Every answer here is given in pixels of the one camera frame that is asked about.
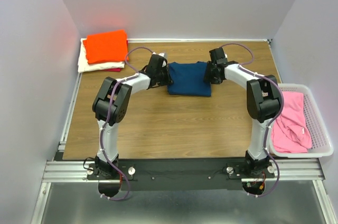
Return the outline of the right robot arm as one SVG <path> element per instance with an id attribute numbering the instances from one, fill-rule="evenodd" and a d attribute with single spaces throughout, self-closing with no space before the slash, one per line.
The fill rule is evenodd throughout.
<path id="1" fill-rule="evenodd" d="M 275 76 L 263 76 L 229 61 L 223 47 L 210 50 L 209 54 L 204 82 L 221 84 L 230 80 L 246 90 L 247 112 L 252 119 L 251 142 L 238 171 L 253 178 L 270 166 L 268 138 L 283 110 L 283 94 Z"/>

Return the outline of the blue Mickey print t-shirt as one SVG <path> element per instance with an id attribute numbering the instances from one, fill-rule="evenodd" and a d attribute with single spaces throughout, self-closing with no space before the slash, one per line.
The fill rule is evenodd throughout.
<path id="1" fill-rule="evenodd" d="M 204 82 L 206 62 L 177 63 L 168 65 L 170 76 L 173 80 L 167 86 L 170 95 L 211 97 L 211 84 Z"/>

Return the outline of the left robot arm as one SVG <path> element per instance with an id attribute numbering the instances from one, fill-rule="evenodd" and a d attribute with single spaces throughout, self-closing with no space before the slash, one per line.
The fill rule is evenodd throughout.
<path id="1" fill-rule="evenodd" d="M 126 115 L 131 96 L 172 83 L 166 53 L 153 53 L 148 64 L 131 76 L 104 79 L 92 110 L 99 126 L 99 150 L 95 157 L 95 169 L 105 179 L 112 179 L 120 174 L 117 171 L 118 127 Z"/>

